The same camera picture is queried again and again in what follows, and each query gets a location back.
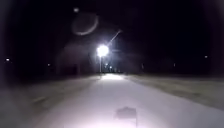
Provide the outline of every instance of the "distant light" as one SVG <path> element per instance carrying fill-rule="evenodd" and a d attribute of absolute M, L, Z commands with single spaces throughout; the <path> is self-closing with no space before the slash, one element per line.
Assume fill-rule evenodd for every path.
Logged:
<path fill-rule="evenodd" d="M 74 8 L 74 12 L 78 13 L 79 12 L 79 8 Z"/>
<path fill-rule="evenodd" d="M 109 53 L 109 48 L 106 45 L 100 45 L 97 48 L 97 55 L 99 57 L 104 57 Z"/>

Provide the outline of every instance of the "night sky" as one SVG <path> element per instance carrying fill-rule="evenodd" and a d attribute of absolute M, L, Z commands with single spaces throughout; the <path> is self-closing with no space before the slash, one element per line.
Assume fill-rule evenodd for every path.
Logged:
<path fill-rule="evenodd" d="M 108 37 L 121 29 L 116 47 L 142 56 L 144 72 L 212 74 L 212 47 L 216 46 L 212 35 L 218 33 L 218 27 L 211 30 L 209 19 L 213 14 L 207 14 L 199 0 L 14 1 L 5 45 L 12 62 L 7 64 L 13 69 L 11 74 L 37 77 L 53 70 L 47 69 L 47 64 L 54 65 L 60 48 L 71 38 L 80 38 L 71 32 L 77 15 L 74 7 L 98 15 L 100 23 L 110 24 L 99 27 L 109 33 Z"/>

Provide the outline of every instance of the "asphalt road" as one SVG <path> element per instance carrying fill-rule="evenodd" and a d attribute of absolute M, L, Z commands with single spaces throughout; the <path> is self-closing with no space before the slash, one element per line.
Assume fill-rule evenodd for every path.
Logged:
<path fill-rule="evenodd" d="M 224 111 L 166 94 L 122 76 L 106 75 L 49 110 L 36 122 L 35 128 L 118 128 L 114 125 L 115 114 L 124 107 L 137 112 L 135 117 L 129 115 L 131 119 L 120 119 L 130 127 L 134 127 L 134 118 L 138 120 L 138 128 L 224 127 Z"/>

